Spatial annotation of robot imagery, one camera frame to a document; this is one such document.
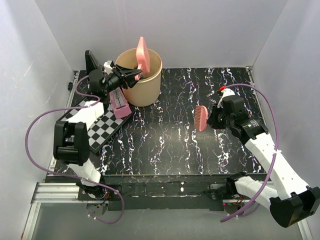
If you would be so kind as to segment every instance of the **checkerboard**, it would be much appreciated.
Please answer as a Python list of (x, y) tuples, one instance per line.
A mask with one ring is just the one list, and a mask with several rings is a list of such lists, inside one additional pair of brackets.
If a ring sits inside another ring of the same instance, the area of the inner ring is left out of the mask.
[[(86, 97), (83, 98), (76, 106), (84, 106)], [(74, 116), (79, 110), (72, 109), (66, 112), (59, 121), (66, 121)], [(109, 104), (104, 114), (100, 116), (87, 130), (89, 137), (90, 150), (97, 154), (106, 142), (120, 129), (120, 127), (132, 116), (133, 112), (123, 118), (116, 119), (112, 112), (111, 104)]]

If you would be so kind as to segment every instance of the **pink object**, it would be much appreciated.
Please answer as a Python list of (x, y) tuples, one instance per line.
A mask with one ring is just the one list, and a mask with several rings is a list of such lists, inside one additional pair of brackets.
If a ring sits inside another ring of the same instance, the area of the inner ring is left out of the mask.
[(116, 119), (121, 119), (131, 114), (130, 106), (120, 87), (111, 91), (109, 95), (112, 111)]
[[(138, 47), (136, 48), (136, 60), (138, 62), (138, 68), (142, 70), (142, 74), (150, 73), (150, 57), (147, 49), (147, 45), (143, 36), (140, 37)], [(135, 76), (135, 80), (139, 81), (141, 73)]]
[(208, 110), (205, 106), (197, 105), (194, 114), (194, 128), (204, 131), (207, 128)]

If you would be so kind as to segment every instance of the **white wall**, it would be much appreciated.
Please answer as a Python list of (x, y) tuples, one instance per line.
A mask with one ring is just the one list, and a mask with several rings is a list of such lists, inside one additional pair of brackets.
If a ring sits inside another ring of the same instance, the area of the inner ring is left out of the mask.
[[(256, 86), (275, 111), (280, 149), (311, 187), (320, 186), (319, 23), (318, 0), (289, 0), (253, 66)], [(268, 107), (260, 102), (273, 131)], [(320, 209), (307, 221), (319, 239)]]
[[(36, 182), (45, 176), (27, 158), (27, 127), (42, 112), (66, 105), (73, 72), (34, 0), (0, 0), (0, 23), (0, 239), (13, 240), (20, 239)], [(44, 167), (58, 116), (31, 130), (31, 154)]]
[(287, 0), (35, 0), (72, 69), (144, 36), (165, 68), (252, 66)]

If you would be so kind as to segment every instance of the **gray floor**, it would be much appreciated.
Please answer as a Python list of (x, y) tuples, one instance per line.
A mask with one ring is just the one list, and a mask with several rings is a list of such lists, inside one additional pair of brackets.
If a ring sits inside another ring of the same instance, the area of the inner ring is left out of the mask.
[[(119, 212), (107, 212), (112, 220)], [(126, 210), (115, 225), (87, 216), (84, 203), (43, 203), (33, 240), (301, 240), (298, 225), (282, 228), (267, 209), (220, 223), (221, 215), (203, 209)]]

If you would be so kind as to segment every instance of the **black marble table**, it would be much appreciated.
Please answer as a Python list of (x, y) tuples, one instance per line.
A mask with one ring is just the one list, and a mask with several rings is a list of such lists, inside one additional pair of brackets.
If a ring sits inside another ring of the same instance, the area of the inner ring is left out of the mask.
[[(217, 90), (234, 83), (250, 84), (245, 68), (169, 68), (162, 70), (161, 93), (132, 118), (90, 159), (103, 175), (212, 175), (241, 171), (263, 173), (261, 165), (229, 130), (194, 129), (196, 105), (209, 114), (219, 100)], [(88, 83), (81, 84), (82, 92)], [(250, 115), (261, 117), (253, 90), (234, 88)], [(75, 95), (72, 104), (81, 99)], [(73, 171), (57, 162), (55, 171)]]

